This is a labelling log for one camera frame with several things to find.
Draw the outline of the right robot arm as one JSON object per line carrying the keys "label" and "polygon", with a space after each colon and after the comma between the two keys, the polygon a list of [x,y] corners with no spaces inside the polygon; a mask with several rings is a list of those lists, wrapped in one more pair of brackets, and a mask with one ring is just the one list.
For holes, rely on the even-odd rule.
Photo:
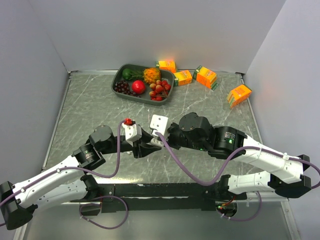
{"label": "right robot arm", "polygon": [[223,199],[246,192],[274,192],[284,198],[297,199],[312,189],[311,179],[304,175],[307,156],[294,157],[273,150],[233,127],[213,126],[206,117],[195,112],[183,116],[179,123],[167,125],[158,136],[169,152],[181,147],[205,151],[211,157],[224,160],[224,168],[234,161],[261,170],[246,175],[223,175],[224,170],[220,169],[213,180],[203,181],[176,161],[196,183],[217,184]]}

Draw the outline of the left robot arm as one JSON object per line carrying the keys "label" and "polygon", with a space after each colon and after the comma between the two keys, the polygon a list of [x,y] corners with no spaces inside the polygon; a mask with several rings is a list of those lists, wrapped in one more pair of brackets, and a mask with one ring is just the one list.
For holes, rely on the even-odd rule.
{"label": "left robot arm", "polygon": [[22,182],[0,185],[3,226],[15,230],[27,224],[36,210],[73,200],[95,200],[99,195],[95,177],[106,175],[94,170],[106,162],[106,154],[120,157],[123,152],[133,152],[135,158],[143,158],[162,147],[162,141],[138,124],[121,122],[117,135],[109,126],[100,125],[85,144],[60,163]]}

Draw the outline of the white oval charging case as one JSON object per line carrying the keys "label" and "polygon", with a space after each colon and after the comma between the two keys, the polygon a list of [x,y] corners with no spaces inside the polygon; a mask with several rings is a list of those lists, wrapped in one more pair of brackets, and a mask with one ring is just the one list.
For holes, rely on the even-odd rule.
{"label": "white oval charging case", "polygon": [[150,140],[150,144],[151,144],[152,146],[161,147],[161,148],[164,146],[163,142],[162,142],[161,140],[158,140],[158,139],[155,138],[155,137],[153,137],[153,138]]}

